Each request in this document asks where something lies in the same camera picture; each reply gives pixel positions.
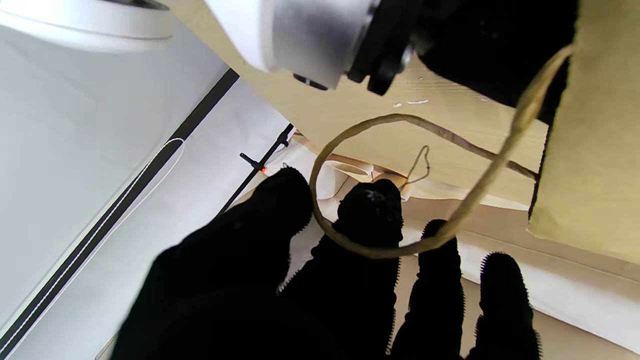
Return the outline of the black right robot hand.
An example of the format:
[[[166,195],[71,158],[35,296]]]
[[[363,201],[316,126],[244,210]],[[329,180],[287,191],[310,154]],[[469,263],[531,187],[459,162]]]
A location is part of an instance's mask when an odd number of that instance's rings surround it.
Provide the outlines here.
[[[425,0],[420,61],[446,80],[515,107],[558,50],[571,43],[576,0]]]

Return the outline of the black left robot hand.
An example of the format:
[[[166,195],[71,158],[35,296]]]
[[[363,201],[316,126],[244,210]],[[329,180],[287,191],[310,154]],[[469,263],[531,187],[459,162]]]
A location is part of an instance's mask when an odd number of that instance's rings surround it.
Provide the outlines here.
[[[327,235],[290,281],[290,244],[313,215],[306,178],[283,167],[244,202],[162,251],[112,360],[459,360],[466,299],[457,239],[418,256],[394,330],[400,260]]]

